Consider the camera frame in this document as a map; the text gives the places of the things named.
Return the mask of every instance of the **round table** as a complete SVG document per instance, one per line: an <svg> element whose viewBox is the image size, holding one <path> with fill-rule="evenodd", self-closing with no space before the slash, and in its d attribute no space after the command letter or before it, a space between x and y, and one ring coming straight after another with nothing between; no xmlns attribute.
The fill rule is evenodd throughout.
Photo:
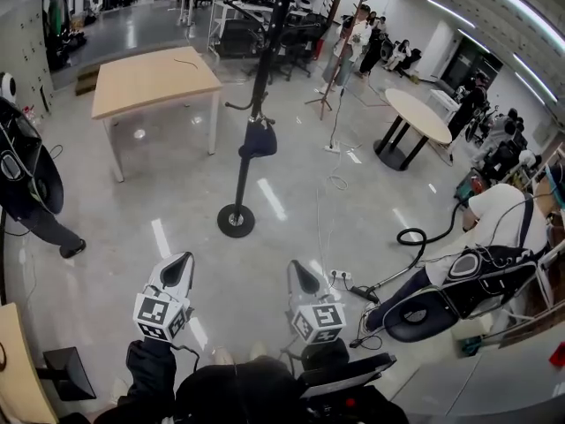
<svg viewBox="0 0 565 424"><path fill-rule="evenodd" d="M385 96L390 106L398 112L398 117L390 126L390 129L388 129L385 138L376 140L373 144L375 154L385 165L393 170L404 171L428 140L436 141L441 145L451 143L451 132L448 127L441 118L423 102L416 99L413 95L409 95L400 89L394 88L389 88L385 92ZM405 121L403 128L396 135L395 139L389 143L396 129L403 121ZM398 142L408 132L411 126L422 135L422 139L408 156L406 156L396 145L398 145Z"/></svg>

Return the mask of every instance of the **backpack strap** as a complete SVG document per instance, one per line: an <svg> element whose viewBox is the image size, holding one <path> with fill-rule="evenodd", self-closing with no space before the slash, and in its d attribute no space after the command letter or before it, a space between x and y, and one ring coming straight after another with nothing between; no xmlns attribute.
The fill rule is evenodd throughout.
<svg viewBox="0 0 565 424"><path fill-rule="evenodd" d="M524 248L524 242L530 229L531 217L533 216L533 197L524 193L524 218L522 219L522 227L520 228L520 239L518 240L518 248Z"/></svg>

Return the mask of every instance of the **wooden board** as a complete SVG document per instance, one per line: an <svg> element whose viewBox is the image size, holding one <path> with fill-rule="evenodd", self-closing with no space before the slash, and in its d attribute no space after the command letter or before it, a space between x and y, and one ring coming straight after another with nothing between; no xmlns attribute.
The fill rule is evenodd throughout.
<svg viewBox="0 0 565 424"><path fill-rule="evenodd" d="M35 372L18 309L14 303L0 307L0 343L6 352L6 369L0 372L0 405L8 419L56 424Z"/></svg>
<svg viewBox="0 0 565 424"><path fill-rule="evenodd" d="M423 102L400 89L385 92L388 102L414 129L442 145L451 143L451 132L441 118Z"/></svg>
<svg viewBox="0 0 565 424"><path fill-rule="evenodd" d="M103 119L158 102L222 88L193 47L159 50L103 64L92 118Z"/></svg>

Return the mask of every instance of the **power outlet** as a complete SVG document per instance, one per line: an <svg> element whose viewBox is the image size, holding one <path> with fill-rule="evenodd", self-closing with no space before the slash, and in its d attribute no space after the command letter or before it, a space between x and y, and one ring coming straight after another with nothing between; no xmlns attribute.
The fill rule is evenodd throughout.
<svg viewBox="0 0 565 424"><path fill-rule="evenodd" d="M345 270L330 270L328 273L329 279L333 280L334 275L335 275L335 279L341 279L341 280L345 279L346 281L353 279L351 273L346 272Z"/></svg>

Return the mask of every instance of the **black table base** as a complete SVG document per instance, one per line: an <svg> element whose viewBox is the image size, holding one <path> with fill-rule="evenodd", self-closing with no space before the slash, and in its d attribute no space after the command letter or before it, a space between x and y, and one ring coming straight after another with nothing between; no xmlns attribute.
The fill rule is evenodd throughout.
<svg viewBox="0 0 565 424"><path fill-rule="evenodd" d="M406 156L403 151L396 147L396 145L398 145L398 142L408 132L408 129L410 129L410 125L408 123L404 123L403 128L395 136L395 139L391 143L389 143L390 139L395 134L396 129L402 122L402 117L397 117L395 119L395 122L390 126L390 129L388 129L385 138L383 138L382 140L376 140L373 144L374 153L385 165L396 171L406 170L408 168L408 165L410 165L410 162L414 159L414 157L416 157L416 154L419 152L419 150L428 141L427 137L422 137L416 147L412 149L408 156Z"/></svg>

